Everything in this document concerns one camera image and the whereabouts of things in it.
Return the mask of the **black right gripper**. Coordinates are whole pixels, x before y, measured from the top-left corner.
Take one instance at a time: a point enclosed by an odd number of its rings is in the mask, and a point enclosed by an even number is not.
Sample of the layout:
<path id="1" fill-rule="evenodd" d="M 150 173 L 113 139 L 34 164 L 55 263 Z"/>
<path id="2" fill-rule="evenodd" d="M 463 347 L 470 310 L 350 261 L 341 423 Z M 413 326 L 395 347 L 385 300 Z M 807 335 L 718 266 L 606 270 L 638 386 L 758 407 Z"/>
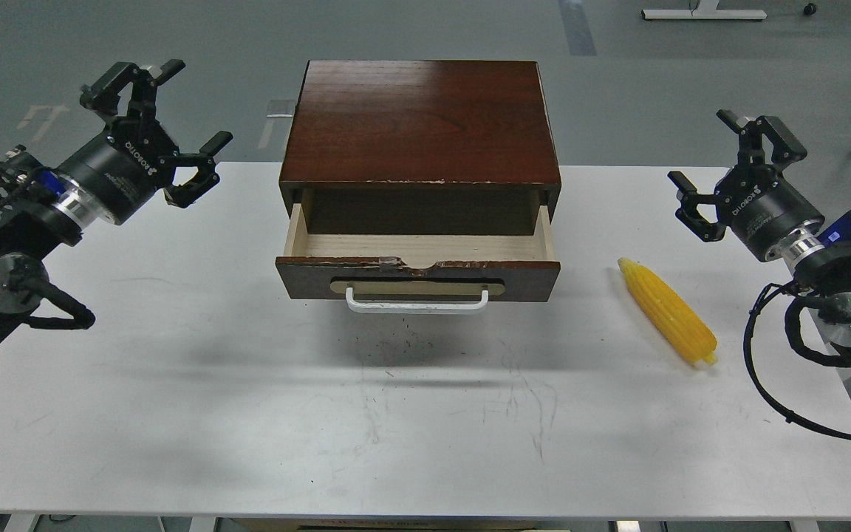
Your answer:
<path id="1" fill-rule="evenodd" d="M 726 226 L 760 262 L 778 259 L 776 246 L 798 227 L 815 229 L 825 216 L 782 176 L 787 166 L 804 160 L 807 149 L 779 117 L 741 118 L 730 110 L 716 117 L 737 136 L 737 162 L 714 188 L 700 194 L 681 171 L 670 171 L 677 189 L 678 221 L 703 242 L 724 238 Z M 700 205 L 716 206 L 709 221 Z"/>

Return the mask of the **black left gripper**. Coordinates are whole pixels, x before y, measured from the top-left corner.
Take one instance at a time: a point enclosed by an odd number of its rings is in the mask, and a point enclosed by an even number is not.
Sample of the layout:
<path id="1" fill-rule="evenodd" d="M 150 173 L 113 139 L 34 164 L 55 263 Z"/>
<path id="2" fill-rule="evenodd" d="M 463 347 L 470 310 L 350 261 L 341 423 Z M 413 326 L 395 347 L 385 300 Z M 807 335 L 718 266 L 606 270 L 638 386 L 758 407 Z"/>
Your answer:
<path id="1" fill-rule="evenodd" d="M 185 69 L 182 60 L 166 61 L 159 75 L 133 63 L 116 63 L 92 85 L 81 87 L 80 105 L 94 112 L 109 131 L 148 141 L 156 119 L 157 91 Z M 127 112 L 119 115 L 120 94 L 131 87 Z M 101 218 L 114 225 L 131 219 L 159 189 L 165 201 L 188 208 L 219 184 L 215 156 L 233 141 L 232 132 L 219 131 L 195 154 L 151 154 L 139 143 L 108 132 L 89 142 L 58 165 L 64 175 L 103 208 Z M 173 184 L 176 168 L 195 168 L 196 174 L 183 184 Z"/>

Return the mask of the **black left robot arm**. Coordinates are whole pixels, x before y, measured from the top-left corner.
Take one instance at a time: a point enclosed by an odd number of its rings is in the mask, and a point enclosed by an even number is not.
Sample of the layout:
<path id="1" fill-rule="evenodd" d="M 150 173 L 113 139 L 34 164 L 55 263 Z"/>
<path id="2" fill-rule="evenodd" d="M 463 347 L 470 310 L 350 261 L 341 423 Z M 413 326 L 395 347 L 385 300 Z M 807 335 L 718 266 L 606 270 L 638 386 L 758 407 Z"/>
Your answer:
<path id="1" fill-rule="evenodd" d="M 221 131 L 199 151 L 183 152 L 157 118 L 157 93 L 185 62 L 159 74 L 117 63 L 81 88 L 83 108 L 104 128 L 58 166 L 17 145 L 0 160 L 0 344 L 18 327 L 87 330 L 95 314 L 53 284 L 44 259 L 77 245 L 98 219 L 122 225 L 156 192 L 187 208 L 218 182 L 216 154 L 232 140 Z"/>

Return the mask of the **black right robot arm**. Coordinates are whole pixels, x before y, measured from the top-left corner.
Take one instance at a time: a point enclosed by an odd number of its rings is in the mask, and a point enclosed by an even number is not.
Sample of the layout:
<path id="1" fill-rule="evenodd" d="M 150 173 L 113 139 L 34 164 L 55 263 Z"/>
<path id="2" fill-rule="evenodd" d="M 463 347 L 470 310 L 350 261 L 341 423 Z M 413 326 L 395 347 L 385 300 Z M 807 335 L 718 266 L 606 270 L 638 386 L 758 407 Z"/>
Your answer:
<path id="1" fill-rule="evenodd" d="M 756 317 L 776 294 L 789 294 L 784 321 L 791 349 L 820 366 L 851 368 L 851 210 L 824 227 L 824 216 L 783 176 L 807 149 L 778 117 L 718 118 L 737 137 L 737 162 L 700 194 L 681 171 L 668 176 L 677 188 L 676 218 L 704 242 L 732 231 L 760 262 L 783 259 L 786 285 L 764 287 L 744 331 L 744 363 L 756 377 L 752 340 Z"/>

